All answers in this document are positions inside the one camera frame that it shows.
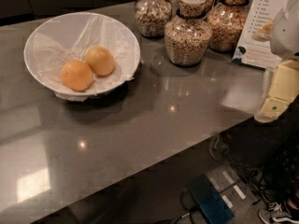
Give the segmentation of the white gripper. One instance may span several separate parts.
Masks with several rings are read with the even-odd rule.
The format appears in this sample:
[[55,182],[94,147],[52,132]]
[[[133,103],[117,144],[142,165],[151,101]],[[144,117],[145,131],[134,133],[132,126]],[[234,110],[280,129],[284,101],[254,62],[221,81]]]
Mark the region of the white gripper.
[[281,116],[299,95],[299,0],[288,0],[274,21],[266,22],[252,34],[259,42],[270,40],[271,52],[283,61],[275,69],[267,69],[263,78],[263,94],[254,118],[267,123]]

